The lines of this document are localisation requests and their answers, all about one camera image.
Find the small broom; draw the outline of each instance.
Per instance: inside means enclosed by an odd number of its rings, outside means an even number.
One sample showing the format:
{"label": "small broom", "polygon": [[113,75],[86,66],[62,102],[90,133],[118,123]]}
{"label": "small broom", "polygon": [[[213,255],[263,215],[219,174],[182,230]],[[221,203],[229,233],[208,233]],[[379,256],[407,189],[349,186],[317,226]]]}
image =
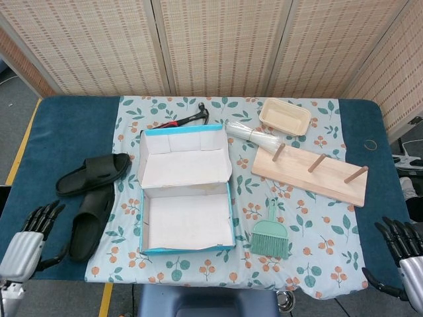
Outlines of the small broom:
{"label": "small broom", "polygon": [[275,220],[276,200],[269,206],[268,220],[259,221],[252,229],[251,253],[274,258],[288,258],[288,232]]}

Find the wooden peg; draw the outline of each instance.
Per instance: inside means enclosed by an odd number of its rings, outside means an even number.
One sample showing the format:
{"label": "wooden peg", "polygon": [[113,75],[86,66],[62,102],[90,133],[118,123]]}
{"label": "wooden peg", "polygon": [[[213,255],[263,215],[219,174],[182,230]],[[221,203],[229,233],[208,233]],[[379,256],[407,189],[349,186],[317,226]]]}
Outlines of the wooden peg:
{"label": "wooden peg", "polygon": [[279,146],[278,150],[276,151],[275,155],[274,155],[274,156],[273,156],[273,158],[272,158],[272,160],[273,160],[274,162],[276,162],[276,161],[278,160],[278,157],[279,157],[280,153],[282,152],[282,150],[284,149],[284,147],[285,147],[285,143],[282,143],[282,144]]}
{"label": "wooden peg", "polygon": [[351,182],[354,178],[357,178],[358,176],[360,176],[361,174],[363,174],[366,170],[369,170],[369,168],[367,166],[363,166],[361,167],[357,172],[355,172],[353,175],[347,177],[344,180],[345,184],[348,184],[349,182]]}
{"label": "wooden peg", "polygon": [[319,156],[319,158],[309,167],[308,171],[311,173],[312,171],[315,170],[315,168],[317,167],[317,165],[319,165],[320,163],[322,163],[322,160],[324,160],[326,157],[326,155],[322,154],[321,156]]}

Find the yellow floor line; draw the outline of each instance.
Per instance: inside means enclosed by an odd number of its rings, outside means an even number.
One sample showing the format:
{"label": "yellow floor line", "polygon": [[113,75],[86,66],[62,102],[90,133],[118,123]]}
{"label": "yellow floor line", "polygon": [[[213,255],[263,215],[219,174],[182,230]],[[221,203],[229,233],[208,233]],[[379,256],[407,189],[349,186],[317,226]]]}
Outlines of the yellow floor line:
{"label": "yellow floor line", "polygon": [[26,143],[28,142],[29,133],[31,132],[32,122],[34,121],[35,113],[37,112],[38,105],[40,104],[40,102],[41,102],[41,99],[38,99],[37,105],[35,105],[34,112],[32,113],[31,120],[29,121],[28,127],[26,128],[24,138],[22,139],[22,142],[20,143],[18,153],[16,154],[15,160],[13,161],[12,168],[9,172],[9,175],[7,176],[6,185],[8,185],[8,186],[11,186],[12,183],[13,183],[13,180],[15,179],[16,173],[17,173],[18,168],[19,168],[19,164],[22,160],[22,156],[23,156],[24,151],[25,151]]}
{"label": "yellow floor line", "polygon": [[105,283],[103,290],[103,298],[101,299],[100,311],[98,317],[107,317],[110,299],[112,298],[113,284]]}

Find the black slipper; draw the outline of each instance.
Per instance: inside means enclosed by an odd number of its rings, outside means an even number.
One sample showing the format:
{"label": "black slipper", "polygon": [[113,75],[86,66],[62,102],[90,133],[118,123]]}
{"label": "black slipper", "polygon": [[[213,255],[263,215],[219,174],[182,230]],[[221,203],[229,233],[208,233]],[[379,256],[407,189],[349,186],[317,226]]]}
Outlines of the black slipper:
{"label": "black slipper", "polygon": [[114,202],[113,185],[89,191],[73,219],[69,255],[76,262],[87,261],[97,249]]}
{"label": "black slipper", "polygon": [[126,153],[87,158],[82,167],[58,180],[56,193],[59,196],[78,195],[111,184],[123,175],[130,162]]}

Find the robotic hand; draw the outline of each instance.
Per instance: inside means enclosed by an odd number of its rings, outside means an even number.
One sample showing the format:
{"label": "robotic hand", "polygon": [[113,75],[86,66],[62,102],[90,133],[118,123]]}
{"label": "robotic hand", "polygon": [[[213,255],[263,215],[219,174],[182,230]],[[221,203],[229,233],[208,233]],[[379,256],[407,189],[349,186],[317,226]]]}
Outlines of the robotic hand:
{"label": "robotic hand", "polygon": [[382,284],[368,269],[362,268],[370,284],[388,295],[409,301],[411,307],[423,314],[423,240],[410,223],[400,223],[383,217],[389,230],[381,223],[375,223],[382,233],[388,249],[398,267],[404,289]]}
{"label": "robotic hand", "polygon": [[39,207],[26,218],[22,230],[14,235],[0,264],[0,309],[1,317],[13,317],[24,297],[23,283],[36,271],[60,263],[67,253],[65,246],[60,253],[48,260],[41,261],[44,243],[53,227],[54,221],[65,205],[59,201]]}

